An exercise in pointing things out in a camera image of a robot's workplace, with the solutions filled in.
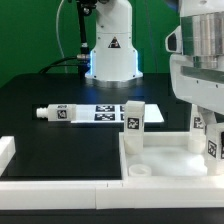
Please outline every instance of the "label sticker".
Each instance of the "label sticker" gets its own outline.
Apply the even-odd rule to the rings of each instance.
[[[115,121],[115,114],[95,114],[95,121]]]
[[[217,151],[217,145],[214,142],[209,140],[208,141],[208,154],[210,154],[211,156],[216,158],[216,151]]]
[[[120,106],[120,112],[124,112],[124,106]]]
[[[114,39],[111,41],[108,48],[121,48],[116,37],[114,37]]]
[[[57,115],[58,115],[58,120],[67,119],[67,110],[58,110]]]
[[[139,119],[128,118],[128,129],[139,130]]]
[[[96,112],[115,112],[115,106],[96,106]]]
[[[194,128],[203,129],[203,124],[200,117],[194,117]]]
[[[121,114],[121,121],[124,121],[124,114]]]

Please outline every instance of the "cable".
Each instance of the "cable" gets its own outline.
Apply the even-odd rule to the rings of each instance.
[[[51,68],[55,68],[55,67],[64,67],[64,66],[68,66],[68,67],[78,67],[78,66],[86,66],[86,64],[71,64],[71,65],[49,65],[45,68],[42,68],[38,73],[39,74],[45,74],[47,73]]]
[[[65,3],[65,0],[62,0],[58,7],[57,16],[56,16],[56,35],[57,35],[58,47],[59,47],[62,58],[64,58],[65,55],[64,55],[64,52],[63,52],[63,49],[61,46],[61,40],[60,40],[60,34],[59,34],[59,21],[60,21],[61,10],[62,10],[64,3]]]
[[[146,17],[147,17],[147,22],[148,22],[148,28],[149,28],[149,38],[150,38],[150,45],[152,49],[152,54],[153,54],[153,59],[155,63],[155,72],[158,74],[158,60],[157,60],[157,54],[156,54],[156,49],[153,41],[153,35],[152,35],[152,27],[151,27],[151,20],[150,20],[150,14],[149,14],[149,5],[147,3],[148,0],[145,0],[145,11],[146,11]]]
[[[71,61],[71,60],[75,60],[75,59],[77,59],[76,56],[66,57],[66,58],[62,58],[60,60],[57,60],[57,61],[51,63],[50,65],[57,65],[57,64],[60,64],[62,62]]]

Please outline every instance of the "white robot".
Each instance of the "white robot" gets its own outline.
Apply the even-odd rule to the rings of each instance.
[[[101,87],[127,87],[143,76],[132,45],[132,7],[128,0],[98,1],[96,46],[86,82]]]
[[[206,134],[208,174],[224,174],[224,1],[182,0],[181,25],[166,38],[177,98],[198,106]]]

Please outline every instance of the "warning label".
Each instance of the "warning label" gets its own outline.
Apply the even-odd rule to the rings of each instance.
[[[116,37],[114,37],[114,39],[111,41],[108,48],[121,48]]]

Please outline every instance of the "circular hole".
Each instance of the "circular hole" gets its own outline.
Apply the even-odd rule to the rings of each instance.
[[[201,0],[201,1],[200,1],[200,4],[201,4],[201,5],[204,5],[204,4],[206,4],[206,3],[207,3],[206,0]]]

